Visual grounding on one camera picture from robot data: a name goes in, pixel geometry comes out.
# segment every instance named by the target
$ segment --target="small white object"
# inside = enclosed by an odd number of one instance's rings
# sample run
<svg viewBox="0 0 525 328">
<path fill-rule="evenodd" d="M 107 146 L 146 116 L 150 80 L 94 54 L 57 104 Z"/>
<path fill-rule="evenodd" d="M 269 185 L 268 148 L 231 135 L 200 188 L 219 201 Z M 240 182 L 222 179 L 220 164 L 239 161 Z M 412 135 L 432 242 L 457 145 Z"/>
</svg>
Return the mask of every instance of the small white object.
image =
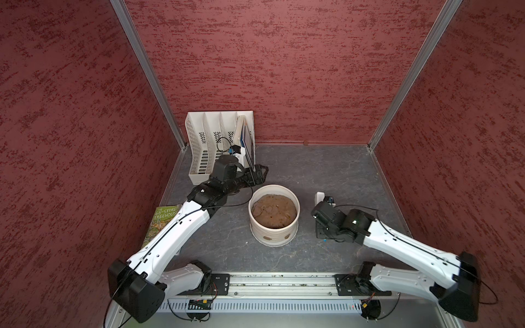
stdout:
<svg viewBox="0 0 525 328">
<path fill-rule="evenodd" d="M 233 156 L 235 156 L 238 160 L 239 160 L 239 163 L 243 166 L 243 167 L 248 167 L 248 159 L 246 158 L 246 148 L 244 147 L 241 147 L 240 148 L 240 154 L 238 153 L 235 153 L 233 154 Z"/>
<path fill-rule="evenodd" d="M 262 226 L 259 222 L 255 220 L 254 216 L 251 214 L 251 208 L 253 207 L 256 201 L 258 201 L 265 195 L 281 195 L 290 198 L 297 210 L 297 215 L 293 222 L 290 223 L 290 225 L 280 229 L 271 229 Z M 254 235 L 255 239 L 257 239 L 257 241 L 259 241 L 263 245 L 270 247 L 279 247 L 286 245 L 287 243 L 291 242 L 297 234 L 297 229 L 299 227 L 300 211 L 301 207 L 299 206 L 299 200 L 290 189 L 279 185 L 267 185 L 261 187 L 256 192 L 254 192 L 253 197 L 248 202 L 248 213 L 250 214 L 251 233 Z"/>
<path fill-rule="evenodd" d="M 255 147 L 253 111 L 189 112 L 187 114 L 185 125 L 193 157 L 189 175 L 194 185 L 208 180 L 215 160 L 227 154 L 227 152 L 217 151 L 217 146 L 220 150 L 227 151 L 230 147 L 228 141 L 234 144 L 237 120 L 242 115 L 245 117 L 253 140 L 253 147 Z"/>
<path fill-rule="evenodd" d="M 317 204 L 322 202 L 323 199 L 324 199 L 324 193 L 323 192 L 316 192 L 316 201 L 315 201 L 314 206 L 316 206 Z"/>
</svg>

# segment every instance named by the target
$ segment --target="gray floor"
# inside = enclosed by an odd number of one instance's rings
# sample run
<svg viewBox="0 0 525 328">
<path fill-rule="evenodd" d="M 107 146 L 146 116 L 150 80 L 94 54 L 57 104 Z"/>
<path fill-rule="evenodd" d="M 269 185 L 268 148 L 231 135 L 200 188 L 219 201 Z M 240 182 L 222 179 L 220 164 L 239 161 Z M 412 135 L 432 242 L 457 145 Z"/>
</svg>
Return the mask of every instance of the gray floor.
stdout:
<svg viewBox="0 0 525 328">
<path fill-rule="evenodd" d="M 194 187 L 187 173 L 191 152 L 184 157 L 170 204 L 180 204 Z M 299 199 L 299 230 L 285 246 L 260 244 L 249 228 L 248 205 L 220 209 L 183 246 L 167 270 L 200 260 L 215 272 L 357 272 L 362 261 L 406 268 L 390 256 L 357 244 L 316 238 L 310 216 L 317 191 L 333 196 L 339 204 L 377 208 L 380 219 L 407 233 L 406 224 L 393 209 L 371 157 L 364 146 L 257 146 L 257 163 L 269 167 L 266 184 L 279 184 Z M 228 205 L 250 197 L 245 188 L 229 197 Z"/>
</svg>

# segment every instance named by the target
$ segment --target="black mounting plate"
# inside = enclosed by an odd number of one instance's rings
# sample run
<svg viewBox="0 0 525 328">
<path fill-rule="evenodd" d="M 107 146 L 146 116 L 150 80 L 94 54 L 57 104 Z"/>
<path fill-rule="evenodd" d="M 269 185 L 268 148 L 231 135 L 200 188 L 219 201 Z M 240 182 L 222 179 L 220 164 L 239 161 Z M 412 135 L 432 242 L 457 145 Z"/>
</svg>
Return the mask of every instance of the black mounting plate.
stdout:
<svg viewBox="0 0 525 328">
<path fill-rule="evenodd" d="M 217 286 L 217 296 L 219 295 L 228 295 L 229 290 L 229 274 L 228 273 L 212 273 L 212 281 Z M 179 295 L 198 295 L 202 296 L 200 291 L 196 290 L 187 290 L 180 293 Z M 210 291 L 210 296 L 215 296 L 215 286 L 212 284 L 212 290 Z"/>
<path fill-rule="evenodd" d="M 355 285 L 356 276 L 356 274 L 334 274 L 335 286 L 337 287 L 337 293 L 339 296 L 370 296 L 358 291 Z M 375 289 L 374 291 L 375 296 L 392 296 L 391 291 L 383 292 L 378 289 Z"/>
<path fill-rule="evenodd" d="M 324 228 L 319 222 L 316 221 L 316 236 L 318 239 L 334 239 L 331 237 L 328 237 L 324 231 L 326 228 Z"/>
</svg>

